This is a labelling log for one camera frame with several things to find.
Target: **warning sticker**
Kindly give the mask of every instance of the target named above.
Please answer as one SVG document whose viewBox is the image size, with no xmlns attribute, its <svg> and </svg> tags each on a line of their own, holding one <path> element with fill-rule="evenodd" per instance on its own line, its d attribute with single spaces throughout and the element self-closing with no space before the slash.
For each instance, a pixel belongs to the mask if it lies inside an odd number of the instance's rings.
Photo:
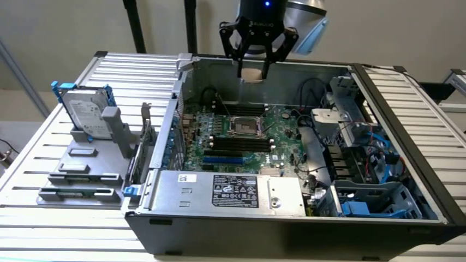
<svg viewBox="0 0 466 262">
<path fill-rule="evenodd" d="M 197 177 L 196 174 L 179 174 L 177 175 L 177 182 L 179 183 L 183 183 L 183 182 L 196 183 L 196 177 Z"/>
<path fill-rule="evenodd" d="M 212 205 L 259 208 L 255 176 L 213 175 Z"/>
</svg>

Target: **cpu socket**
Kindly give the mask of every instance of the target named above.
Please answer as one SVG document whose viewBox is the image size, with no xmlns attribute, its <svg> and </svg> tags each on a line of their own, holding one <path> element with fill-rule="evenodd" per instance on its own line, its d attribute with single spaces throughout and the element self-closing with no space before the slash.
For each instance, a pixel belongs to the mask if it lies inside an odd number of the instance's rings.
<svg viewBox="0 0 466 262">
<path fill-rule="evenodd" d="M 257 117 L 232 117 L 229 120 L 232 132 L 260 135 L 260 119 Z"/>
</svg>

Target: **motherboard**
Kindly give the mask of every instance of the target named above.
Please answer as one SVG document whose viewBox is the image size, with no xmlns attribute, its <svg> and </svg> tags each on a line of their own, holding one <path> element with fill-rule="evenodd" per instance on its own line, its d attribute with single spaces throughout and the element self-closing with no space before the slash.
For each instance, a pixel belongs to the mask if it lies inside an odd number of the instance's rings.
<svg viewBox="0 0 466 262">
<path fill-rule="evenodd" d="M 303 155 L 296 117 L 280 106 L 185 105 L 185 171 L 296 177 Z"/>
</svg>

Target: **black pole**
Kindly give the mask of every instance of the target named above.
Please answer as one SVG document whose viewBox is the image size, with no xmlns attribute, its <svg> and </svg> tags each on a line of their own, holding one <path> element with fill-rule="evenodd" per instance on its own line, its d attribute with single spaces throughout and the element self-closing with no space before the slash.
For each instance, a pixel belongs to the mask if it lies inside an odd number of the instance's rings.
<svg viewBox="0 0 466 262">
<path fill-rule="evenodd" d="M 140 28 L 136 0 L 123 0 L 124 9 L 128 14 L 133 45 L 137 53 L 145 52 L 143 29 Z"/>
<path fill-rule="evenodd" d="M 184 0 L 188 53 L 197 53 L 196 1 L 197 0 Z"/>
</svg>

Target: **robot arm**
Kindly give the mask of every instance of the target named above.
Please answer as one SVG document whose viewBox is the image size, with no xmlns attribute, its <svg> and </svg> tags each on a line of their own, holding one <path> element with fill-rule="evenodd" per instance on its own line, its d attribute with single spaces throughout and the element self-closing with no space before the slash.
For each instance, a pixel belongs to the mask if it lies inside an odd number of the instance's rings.
<svg viewBox="0 0 466 262">
<path fill-rule="evenodd" d="M 225 56 L 237 61 L 237 77 L 244 56 L 264 54 L 265 79 L 269 64 L 283 62 L 289 52 L 307 55 L 324 31 L 324 16 L 323 0 L 240 0 L 236 21 L 220 23 L 219 29 Z M 233 31 L 240 37 L 236 48 L 229 41 Z"/>
</svg>

